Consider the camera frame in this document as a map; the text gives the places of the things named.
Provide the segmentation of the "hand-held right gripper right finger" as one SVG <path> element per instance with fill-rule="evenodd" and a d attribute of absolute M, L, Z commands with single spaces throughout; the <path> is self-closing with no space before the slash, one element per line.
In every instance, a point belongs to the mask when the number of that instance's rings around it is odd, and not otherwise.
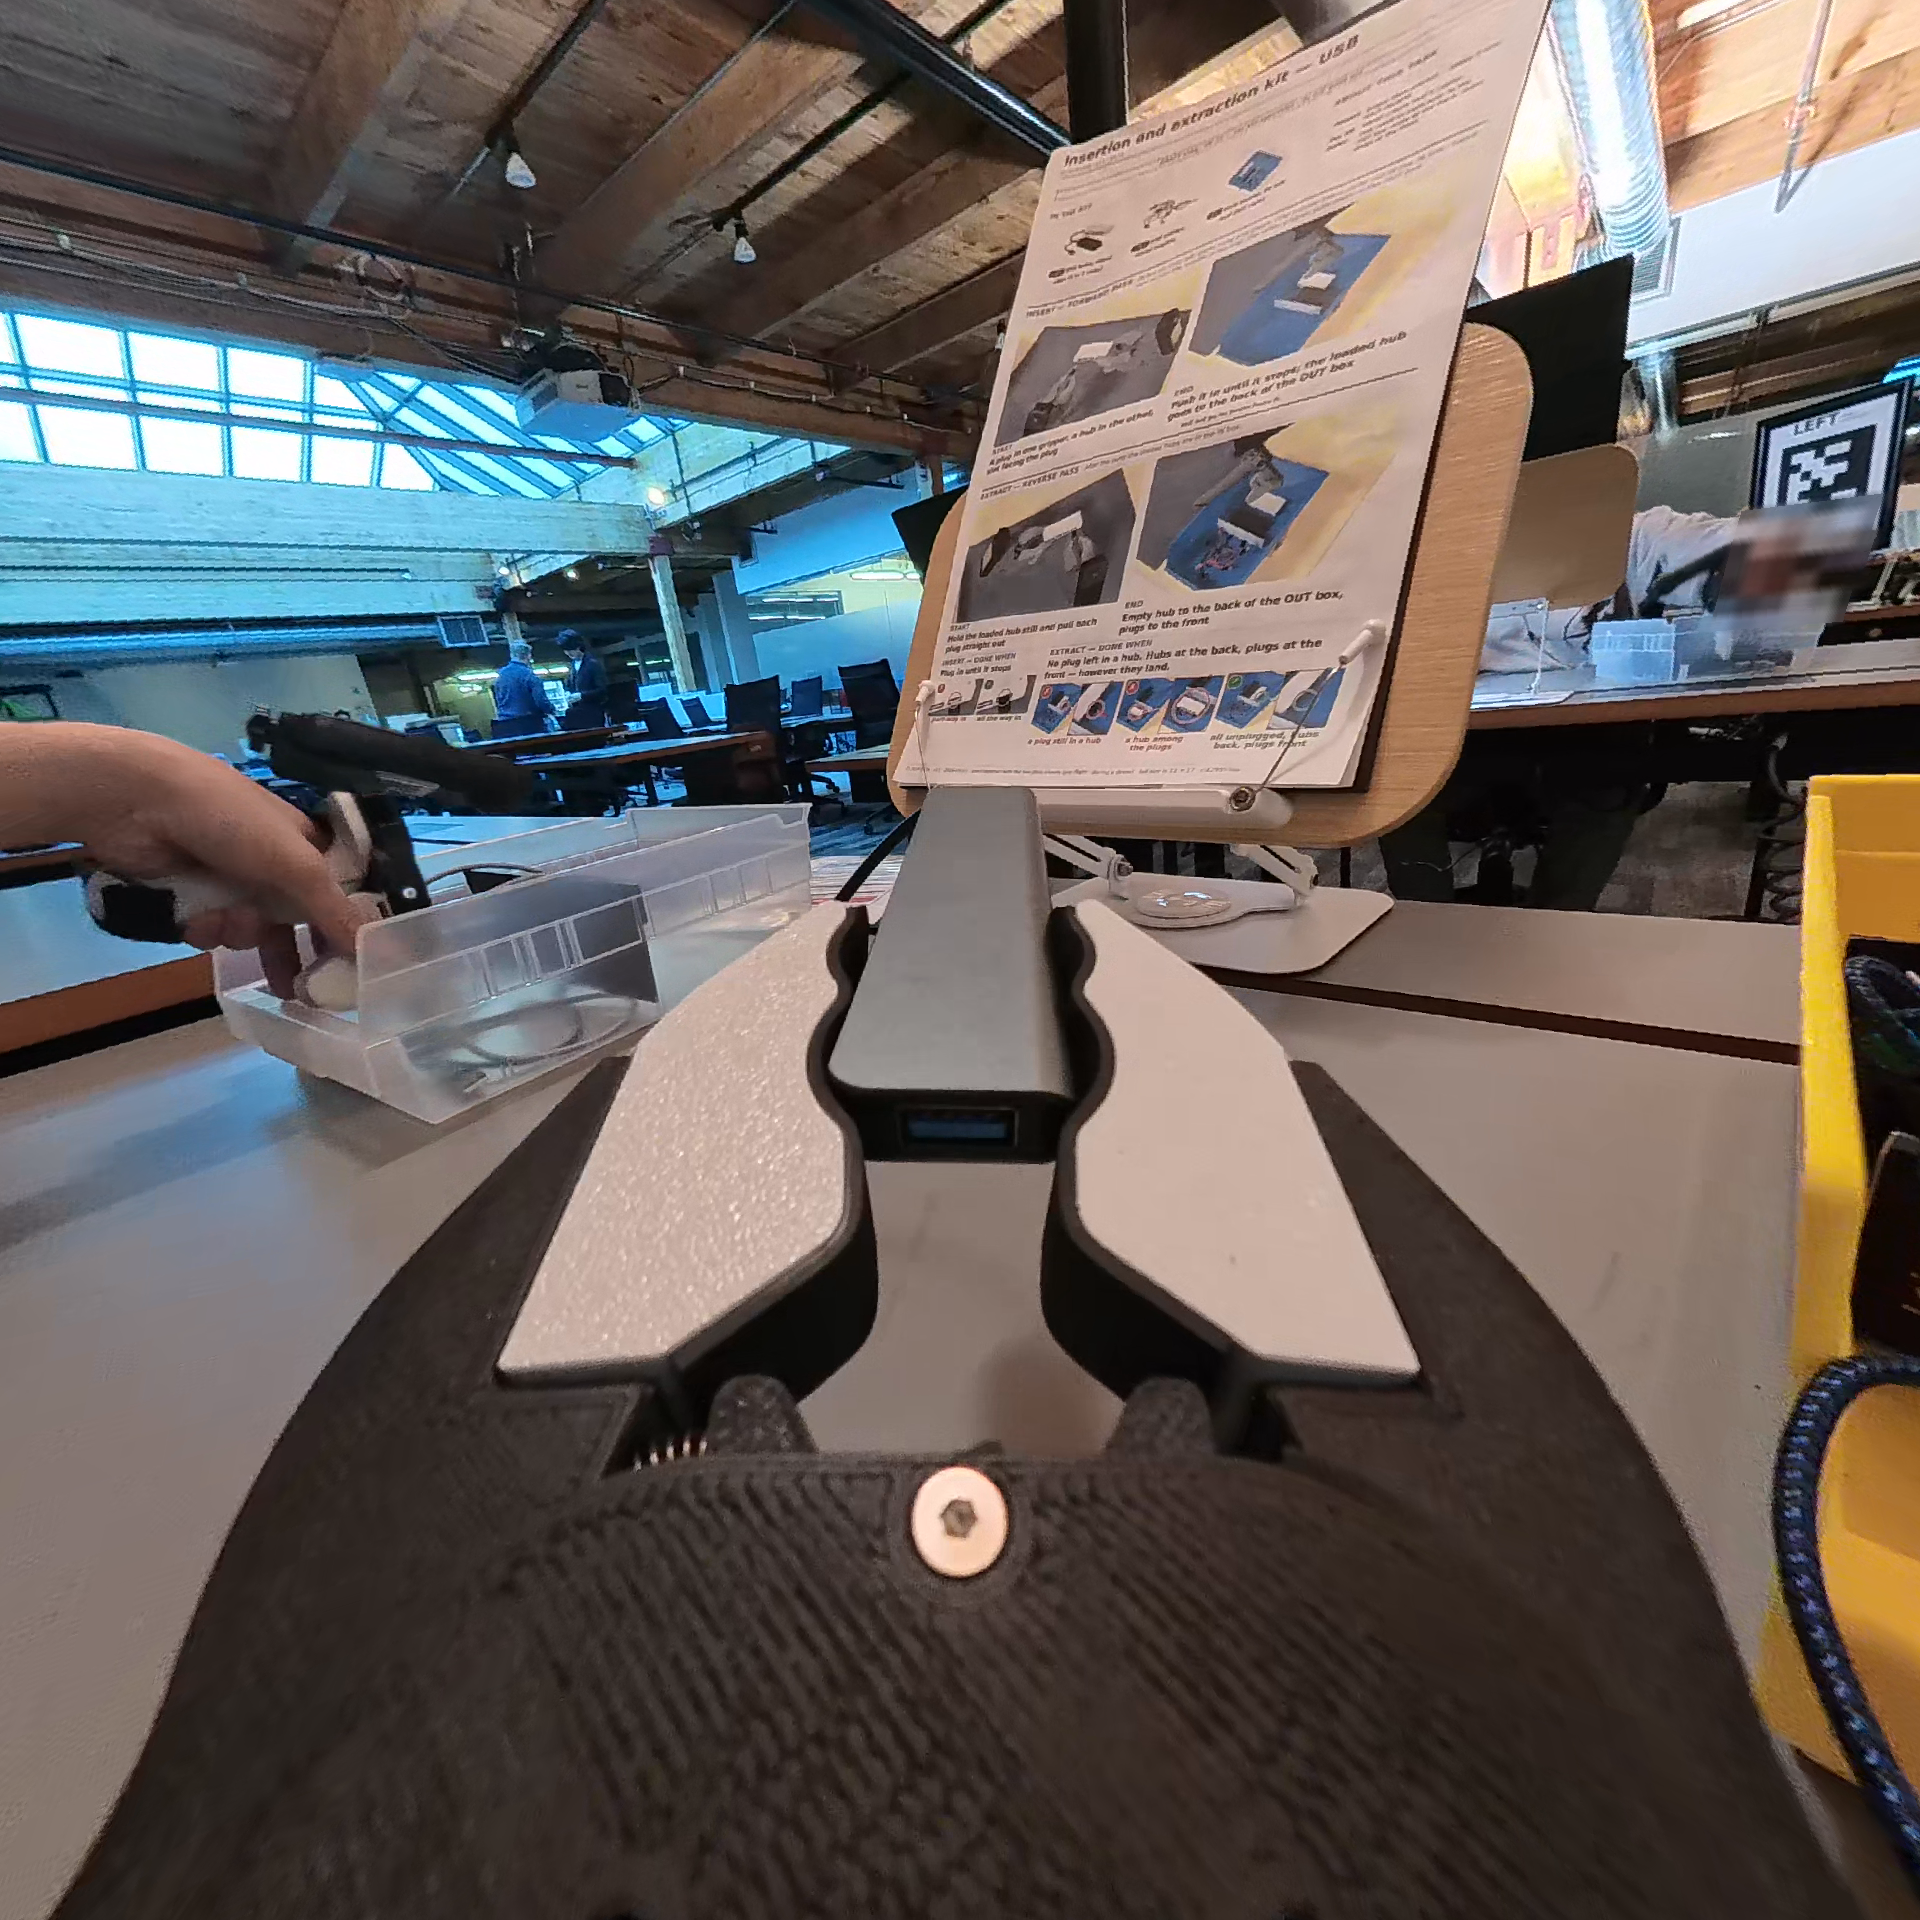
<path fill-rule="evenodd" d="M 1281 1037 L 1106 900 L 1052 932 L 1091 1060 L 1044 1252 L 1061 1350 L 1106 1386 L 1410 1386 L 1413 1335 Z"/>

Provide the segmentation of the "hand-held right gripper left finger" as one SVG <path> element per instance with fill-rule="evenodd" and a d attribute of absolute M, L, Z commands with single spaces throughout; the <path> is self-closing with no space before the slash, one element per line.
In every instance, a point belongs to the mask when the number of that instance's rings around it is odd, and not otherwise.
<path fill-rule="evenodd" d="M 818 900 L 653 1025 L 496 1350 L 507 1385 L 821 1386 L 853 1361 L 878 1234 L 827 1052 L 867 937 L 860 900 Z"/>

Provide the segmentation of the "clear plastic bin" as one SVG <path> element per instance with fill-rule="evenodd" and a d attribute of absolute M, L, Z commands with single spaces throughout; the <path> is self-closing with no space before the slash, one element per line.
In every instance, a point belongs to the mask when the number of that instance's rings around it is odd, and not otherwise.
<path fill-rule="evenodd" d="M 639 1037 L 813 900 L 801 803 L 596 822 L 422 822 L 425 912 L 361 928 L 349 1007 L 275 999 L 218 955 L 224 1028 L 422 1122 Z"/>

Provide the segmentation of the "grey usb hub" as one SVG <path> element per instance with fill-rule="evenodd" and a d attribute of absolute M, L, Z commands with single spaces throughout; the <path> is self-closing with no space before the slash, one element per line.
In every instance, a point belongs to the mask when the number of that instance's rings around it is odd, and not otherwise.
<path fill-rule="evenodd" d="M 934 788 L 827 1054 L 867 1163 L 1047 1163 L 1073 1062 L 1024 788 Z"/>

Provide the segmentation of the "person's left hand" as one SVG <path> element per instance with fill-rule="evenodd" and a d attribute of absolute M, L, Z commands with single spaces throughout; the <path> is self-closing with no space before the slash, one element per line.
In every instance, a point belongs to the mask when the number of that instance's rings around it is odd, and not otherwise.
<path fill-rule="evenodd" d="M 309 962 L 354 962 L 367 923 L 329 854 L 337 833 L 175 742 L 138 742 L 123 807 L 87 833 L 93 869 L 172 893 L 182 943 L 254 951 L 275 996 Z"/>

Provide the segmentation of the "long wooden table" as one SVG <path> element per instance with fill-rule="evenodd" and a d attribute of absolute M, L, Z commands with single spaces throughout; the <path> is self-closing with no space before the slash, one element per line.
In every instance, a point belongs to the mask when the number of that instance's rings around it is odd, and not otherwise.
<path fill-rule="evenodd" d="M 683 731 L 641 734 L 620 731 L 601 746 L 574 734 L 518 734 L 463 746 L 466 758 L 507 758 L 529 764 L 532 813 L 606 817 L 639 803 L 659 803 L 659 780 L 683 782 L 683 803 L 788 803 L 788 780 L 776 731 Z"/>

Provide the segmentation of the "group of black office chairs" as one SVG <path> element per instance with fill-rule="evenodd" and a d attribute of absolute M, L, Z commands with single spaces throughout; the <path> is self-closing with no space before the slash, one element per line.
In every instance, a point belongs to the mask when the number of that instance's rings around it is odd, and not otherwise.
<path fill-rule="evenodd" d="M 792 803 L 828 807 L 837 803 L 837 788 L 828 782 L 827 763 L 837 763 L 844 751 L 879 751 L 894 709 L 896 709 L 896 685 L 887 665 L 860 665 L 853 672 L 853 705 L 821 705 L 821 709 L 788 709 L 778 700 L 778 682 L 742 682 L 722 691 L 722 723 L 720 731 L 776 731 L 784 780 L 792 793 Z M 665 718 L 647 718 L 641 734 L 672 734 L 665 731 Z"/>

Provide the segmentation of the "white ceiling projector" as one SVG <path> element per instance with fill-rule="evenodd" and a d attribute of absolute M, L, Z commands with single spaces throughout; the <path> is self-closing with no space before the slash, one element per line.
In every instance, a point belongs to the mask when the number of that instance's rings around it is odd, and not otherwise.
<path fill-rule="evenodd" d="M 596 350 L 548 342 L 522 353 L 516 426 L 561 444 L 606 444 L 639 423 L 632 386 Z"/>

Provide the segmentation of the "skylight window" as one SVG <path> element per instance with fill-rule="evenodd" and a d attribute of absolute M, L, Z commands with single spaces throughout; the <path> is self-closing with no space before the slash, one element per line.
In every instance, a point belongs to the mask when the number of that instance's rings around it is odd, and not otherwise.
<path fill-rule="evenodd" d="M 593 477 L 641 472 L 659 452 L 665 480 L 641 480 L 641 499 L 670 500 L 684 477 L 677 436 L 654 417 L 593 436 L 532 431 L 507 386 L 478 378 L 54 312 L 0 316 L 6 465 L 561 499 Z"/>

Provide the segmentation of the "yellow plastic bin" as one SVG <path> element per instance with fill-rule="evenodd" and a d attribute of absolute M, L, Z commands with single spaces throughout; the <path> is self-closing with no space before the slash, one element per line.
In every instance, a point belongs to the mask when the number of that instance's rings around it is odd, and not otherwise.
<path fill-rule="evenodd" d="M 1917 964 L 1920 782 L 1910 776 L 1819 776 L 1806 803 L 1801 900 L 1801 1174 L 1789 1306 L 1789 1392 L 1819 1366 L 1865 1355 L 1855 1247 L 1869 1214 L 1869 1127 L 1842 993 L 1853 955 Z M 1920 1411 L 1917 1386 L 1869 1386 L 1821 1470 L 1821 1570 L 1893 1757 L 1920 1757 Z"/>

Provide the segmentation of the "printed instruction sheet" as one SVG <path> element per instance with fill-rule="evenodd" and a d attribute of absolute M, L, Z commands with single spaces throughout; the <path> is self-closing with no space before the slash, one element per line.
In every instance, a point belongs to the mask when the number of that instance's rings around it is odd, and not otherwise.
<path fill-rule="evenodd" d="M 1547 16 L 1384 3 L 1047 162 L 906 788 L 1359 788 Z"/>

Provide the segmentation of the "wooden document stand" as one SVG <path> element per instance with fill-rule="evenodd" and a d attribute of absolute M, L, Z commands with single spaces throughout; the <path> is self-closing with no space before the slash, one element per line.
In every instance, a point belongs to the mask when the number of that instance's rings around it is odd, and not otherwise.
<path fill-rule="evenodd" d="M 1490 579 L 1495 606 L 1587 608 L 1627 579 L 1640 456 L 1623 444 L 1524 461 Z"/>

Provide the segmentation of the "black monitor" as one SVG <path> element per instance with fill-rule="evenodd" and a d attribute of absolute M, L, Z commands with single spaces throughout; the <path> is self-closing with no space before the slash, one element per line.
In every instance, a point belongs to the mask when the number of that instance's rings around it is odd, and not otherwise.
<path fill-rule="evenodd" d="M 1617 256 L 1467 304 L 1467 325 L 1524 350 L 1532 378 L 1524 465 L 1617 444 L 1631 286 L 1633 264 Z"/>

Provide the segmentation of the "black white printed tag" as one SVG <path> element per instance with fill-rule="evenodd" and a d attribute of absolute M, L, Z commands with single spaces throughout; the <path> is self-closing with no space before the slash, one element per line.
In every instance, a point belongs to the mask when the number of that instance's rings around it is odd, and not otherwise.
<path fill-rule="evenodd" d="M 1910 378 L 1821 395 L 1752 426 L 1751 512 L 1855 512 L 1861 545 L 1885 547 L 1898 513 Z"/>

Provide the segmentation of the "silver ventilation duct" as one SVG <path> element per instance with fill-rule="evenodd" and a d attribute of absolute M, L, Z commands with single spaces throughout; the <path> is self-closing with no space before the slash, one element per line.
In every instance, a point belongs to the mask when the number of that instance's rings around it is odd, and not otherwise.
<path fill-rule="evenodd" d="M 1679 236 L 1652 13 L 1644 0 L 1555 0 L 1548 39 L 1584 165 L 1579 258 L 1631 258 L 1631 299 L 1664 299 Z"/>

